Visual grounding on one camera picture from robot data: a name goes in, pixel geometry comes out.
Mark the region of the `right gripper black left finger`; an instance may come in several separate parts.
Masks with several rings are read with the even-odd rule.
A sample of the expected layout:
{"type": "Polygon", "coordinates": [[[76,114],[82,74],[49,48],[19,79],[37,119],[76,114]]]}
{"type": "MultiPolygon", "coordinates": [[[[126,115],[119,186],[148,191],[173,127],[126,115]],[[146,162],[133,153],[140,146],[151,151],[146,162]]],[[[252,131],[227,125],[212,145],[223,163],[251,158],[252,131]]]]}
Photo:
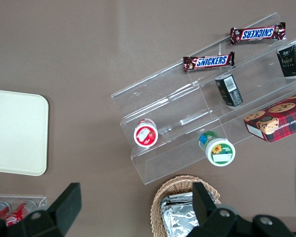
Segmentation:
{"type": "Polygon", "coordinates": [[[33,211],[9,227],[0,219],[0,237],[64,237],[81,207],[80,183],[70,183],[46,210],[33,211]]]}

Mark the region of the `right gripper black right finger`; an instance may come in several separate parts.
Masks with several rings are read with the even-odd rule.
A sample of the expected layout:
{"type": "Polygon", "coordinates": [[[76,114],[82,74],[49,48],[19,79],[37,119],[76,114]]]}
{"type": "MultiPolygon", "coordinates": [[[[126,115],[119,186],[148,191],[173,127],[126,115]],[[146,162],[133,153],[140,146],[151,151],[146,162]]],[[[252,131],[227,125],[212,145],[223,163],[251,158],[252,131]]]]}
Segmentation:
{"type": "Polygon", "coordinates": [[[199,226],[189,237],[293,237],[294,233],[278,218],[257,215],[247,221],[228,205],[215,205],[203,183],[192,188],[193,209],[199,226]]]}

